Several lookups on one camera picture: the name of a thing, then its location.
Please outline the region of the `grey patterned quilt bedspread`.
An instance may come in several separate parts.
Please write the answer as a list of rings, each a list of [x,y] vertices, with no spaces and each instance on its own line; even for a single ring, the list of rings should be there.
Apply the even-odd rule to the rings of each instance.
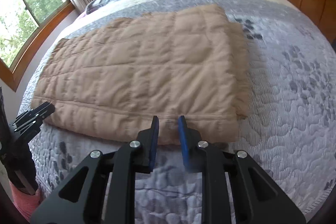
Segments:
[[[212,3],[243,26],[251,83],[249,117],[239,121],[240,140],[218,146],[247,151],[300,208],[307,223],[322,223],[322,214],[335,213],[335,51],[312,21],[286,0],[109,3],[78,18],[47,46],[19,114],[30,109],[37,80],[61,38],[74,38],[120,17]],[[43,194],[48,196],[90,151],[118,147],[43,125],[30,143]],[[159,147],[154,172],[136,176],[135,223],[201,223],[201,174],[183,169],[179,146]]]

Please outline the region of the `large left window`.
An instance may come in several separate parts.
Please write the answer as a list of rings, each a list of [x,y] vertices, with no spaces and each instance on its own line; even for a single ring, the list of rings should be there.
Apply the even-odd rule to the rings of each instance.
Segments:
[[[73,10],[70,0],[1,0],[1,80],[16,91],[29,63]]]

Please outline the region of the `tan quilted jacket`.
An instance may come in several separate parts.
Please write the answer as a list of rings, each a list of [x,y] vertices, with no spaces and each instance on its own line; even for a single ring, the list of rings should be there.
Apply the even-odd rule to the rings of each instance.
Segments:
[[[118,18],[61,39],[31,106],[48,122],[96,138],[130,141],[159,118],[159,144],[179,142],[178,118],[207,141],[232,142],[249,113],[247,39],[216,4]]]

